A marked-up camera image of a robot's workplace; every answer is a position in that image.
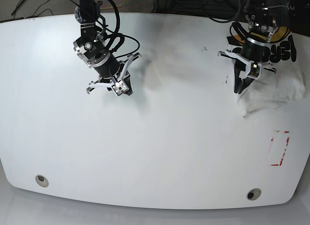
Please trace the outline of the white printed t-shirt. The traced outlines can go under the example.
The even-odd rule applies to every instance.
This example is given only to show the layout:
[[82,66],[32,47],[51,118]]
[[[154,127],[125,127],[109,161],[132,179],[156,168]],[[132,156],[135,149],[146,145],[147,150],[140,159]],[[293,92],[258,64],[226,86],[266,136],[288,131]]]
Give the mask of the white printed t-shirt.
[[277,109],[302,99],[306,85],[299,62],[294,37],[286,27],[280,27],[266,45],[262,63],[276,72],[262,70],[261,76],[236,96],[237,107],[243,117],[265,109]]

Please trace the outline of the red tape rectangle marking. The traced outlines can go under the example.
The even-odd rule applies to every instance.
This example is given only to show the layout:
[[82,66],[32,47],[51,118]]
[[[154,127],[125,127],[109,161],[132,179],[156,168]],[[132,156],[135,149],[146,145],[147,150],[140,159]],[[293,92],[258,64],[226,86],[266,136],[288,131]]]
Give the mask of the red tape rectangle marking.
[[289,131],[276,130],[270,141],[268,163],[270,166],[281,166],[290,140]]

